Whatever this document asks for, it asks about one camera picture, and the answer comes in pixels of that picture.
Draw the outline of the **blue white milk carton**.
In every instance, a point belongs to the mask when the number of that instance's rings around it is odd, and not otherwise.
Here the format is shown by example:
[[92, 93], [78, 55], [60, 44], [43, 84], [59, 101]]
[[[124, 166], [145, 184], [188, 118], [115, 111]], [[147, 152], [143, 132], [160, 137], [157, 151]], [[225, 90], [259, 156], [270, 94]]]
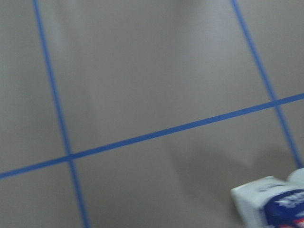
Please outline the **blue white milk carton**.
[[302, 228], [304, 188], [264, 177], [231, 190], [232, 199], [246, 228]]

